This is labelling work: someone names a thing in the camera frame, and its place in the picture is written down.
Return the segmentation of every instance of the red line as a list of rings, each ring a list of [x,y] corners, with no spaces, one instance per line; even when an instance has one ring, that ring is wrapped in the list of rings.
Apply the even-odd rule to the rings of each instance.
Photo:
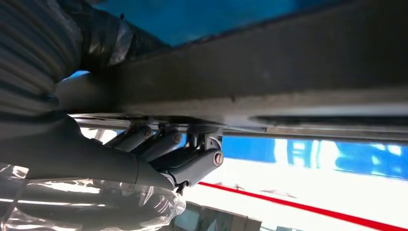
[[[255,194],[255,193],[252,193],[252,192],[246,192],[246,191],[241,191],[241,190],[237,190],[237,189],[231,189],[231,188],[227,188],[227,187],[224,187],[224,186],[221,186],[221,185],[209,184],[209,183],[205,183],[205,182],[199,182],[199,184],[201,184],[203,186],[207,186],[207,187],[212,187],[212,188],[216,188],[216,189],[229,191],[229,192],[232,192],[232,193],[238,193],[238,194],[242,194],[242,195],[246,195],[246,196],[250,196],[250,197],[255,197],[255,198],[258,198],[258,199],[274,202],[274,203],[281,204],[281,205],[287,205],[287,206],[290,206],[290,207],[299,208],[299,209],[306,210],[306,211],[309,211],[309,212],[314,212],[314,213],[326,215],[326,216],[329,216],[329,217],[332,217],[332,218],[345,220],[345,221],[348,221],[348,222],[352,222],[352,223],[355,223],[355,224],[358,224],[358,225],[363,225],[363,226],[366,226],[366,227],[369,227],[369,228],[372,228],[372,229],[376,229],[376,230],[382,230],[382,231],[408,231],[408,229],[404,229],[404,228],[401,228],[401,227],[376,222],[376,221],[373,221],[373,220],[354,217],[354,216],[351,216],[351,215],[338,213],[338,212],[330,211],[330,210],[323,209],[323,208],[317,208],[317,207],[313,207],[313,206],[309,206],[309,205],[299,204],[299,203],[296,203],[296,202],[285,201],[285,200],[282,200],[282,199],[269,197],[269,196],[264,196],[264,195],[259,195],[259,194]]]

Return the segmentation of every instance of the screw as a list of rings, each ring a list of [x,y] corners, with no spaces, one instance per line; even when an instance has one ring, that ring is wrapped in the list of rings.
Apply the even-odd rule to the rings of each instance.
[[[147,140],[148,138],[150,138],[152,136],[152,131],[151,130],[147,130],[143,133],[143,138],[145,140]]]
[[[213,156],[213,162],[215,166],[220,166],[222,164],[222,162],[224,162],[224,156],[222,154],[222,152],[216,152],[214,153]]]
[[[180,132],[178,132],[175,136],[174,136],[174,141],[176,142],[176,143],[180,143],[181,142],[181,134],[180,134]]]

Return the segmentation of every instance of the blue surface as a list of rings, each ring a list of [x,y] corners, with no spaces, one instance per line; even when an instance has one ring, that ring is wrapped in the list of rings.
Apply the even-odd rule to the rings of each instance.
[[[94,5],[170,45],[196,40],[339,0],[108,0]]]
[[[225,157],[408,180],[408,147],[382,143],[224,137]]]

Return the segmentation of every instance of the transparent plastic sheet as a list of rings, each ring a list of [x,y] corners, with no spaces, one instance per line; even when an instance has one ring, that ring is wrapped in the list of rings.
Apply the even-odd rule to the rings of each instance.
[[[115,65],[121,63],[125,60],[125,56],[128,53],[130,47],[130,42],[132,41],[133,33],[130,30],[129,25],[121,21],[119,26],[119,31],[117,33],[117,40],[115,45],[115,50],[112,53],[111,59],[108,65]]]
[[[125,60],[133,37],[127,22],[96,10],[83,0],[48,0],[47,3],[68,35],[85,43],[83,52],[87,58],[100,60],[93,65],[106,67]]]
[[[31,180],[4,231],[153,231],[181,214],[175,192],[93,179]]]
[[[25,185],[28,169],[0,162],[0,220],[10,211],[10,207]]]

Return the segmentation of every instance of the metal frame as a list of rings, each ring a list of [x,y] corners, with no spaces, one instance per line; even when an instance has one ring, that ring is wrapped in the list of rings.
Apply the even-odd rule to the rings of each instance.
[[[408,129],[399,123],[408,116],[406,22],[408,1],[347,1],[64,81],[57,96],[77,117],[406,141]],[[344,129],[329,120],[326,129],[258,116],[319,116],[324,125],[325,117],[398,120],[380,123],[386,129],[373,123]]]

